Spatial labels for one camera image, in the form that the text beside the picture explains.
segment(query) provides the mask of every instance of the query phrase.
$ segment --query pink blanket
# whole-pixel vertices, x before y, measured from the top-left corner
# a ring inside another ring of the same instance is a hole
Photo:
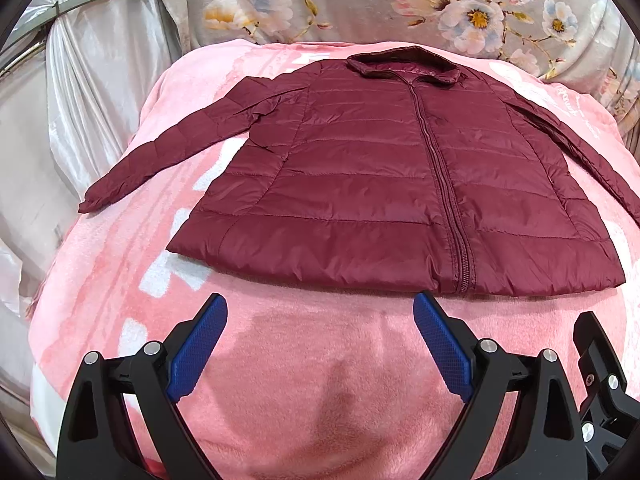
[[[156,83],[129,149],[219,99],[245,75],[274,77],[316,59],[398,45],[256,46],[234,40],[197,49]],[[622,145],[615,120],[593,98],[560,84],[543,85],[504,62],[437,52],[551,110],[640,192],[640,168]],[[86,352],[97,349],[107,358],[131,354],[148,339],[163,339],[210,293],[219,292],[229,307],[226,330],[194,393],[178,406],[225,479],[417,479],[462,403],[446,390],[420,338],[412,297],[243,280],[164,250],[242,142],[239,136],[215,145],[78,220],[34,314],[30,344],[37,365],[66,398]],[[508,351],[536,355],[554,348],[578,402],[584,387],[572,327],[581,311],[594,310],[622,357],[629,392],[637,395],[640,232],[584,170],[569,165],[609,229],[627,283],[551,300],[442,298],[442,305],[477,336],[493,337]],[[127,402],[142,451],[157,466],[139,408],[134,399]],[[496,459],[508,406],[503,411],[478,476]]]

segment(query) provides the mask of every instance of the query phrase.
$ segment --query quilted jacket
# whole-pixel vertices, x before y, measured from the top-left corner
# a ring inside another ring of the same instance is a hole
[[[577,159],[640,222],[588,143],[491,77],[417,46],[247,77],[87,191],[98,210],[250,129],[167,249],[309,285],[509,296],[624,282]]]

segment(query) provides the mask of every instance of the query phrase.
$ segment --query silver bolt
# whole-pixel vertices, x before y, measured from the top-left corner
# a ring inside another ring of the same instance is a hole
[[[550,363],[555,363],[556,361],[558,361],[558,354],[556,354],[551,348],[547,348],[544,352],[542,352],[542,355]]]
[[[617,390],[618,385],[618,378],[615,375],[611,374],[609,376],[609,388],[611,388],[612,390]]]
[[[595,432],[595,428],[593,427],[593,424],[591,424],[590,422],[585,422],[582,425],[582,439],[585,442],[588,442],[593,438],[594,432]]]
[[[84,356],[84,362],[88,365],[92,365],[98,360],[98,357],[100,357],[98,352],[89,352]]]
[[[482,339],[480,342],[480,348],[488,354],[492,354],[498,349],[498,343],[493,339]]]
[[[158,341],[150,341],[145,345],[145,354],[156,355],[160,351],[160,343]]]

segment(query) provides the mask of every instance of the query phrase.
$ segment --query jacket sleeve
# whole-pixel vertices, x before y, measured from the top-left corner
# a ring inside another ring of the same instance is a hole
[[[315,62],[271,80],[245,77],[225,97],[171,126],[118,162],[85,193],[80,213],[117,202],[159,171],[178,164],[220,140],[247,131],[273,112],[284,96],[305,89],[321,70]]]
[[[565,153],[569,154],[589,172],[589,174],[611,194],[640,226],[640,199],[609,164],[588,142],[583,140],[569,126],[553,115],[546,108],[525,99],[507,85],[509,92],[499,89],[501,99],[507,106],[511,106],[521,117],[532,126],[545,132],[558,144]]]

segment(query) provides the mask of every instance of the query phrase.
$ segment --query blue gripper pad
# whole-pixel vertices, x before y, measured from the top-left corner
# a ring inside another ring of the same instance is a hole
[[[447,388],[469,402],[474,392],[472,364],[438,309],[422,292],[414,299],[414,319]]]
[[[226,301],[216,295],[172,359],[166,392],[173,402],[189,395],[226,325]]]

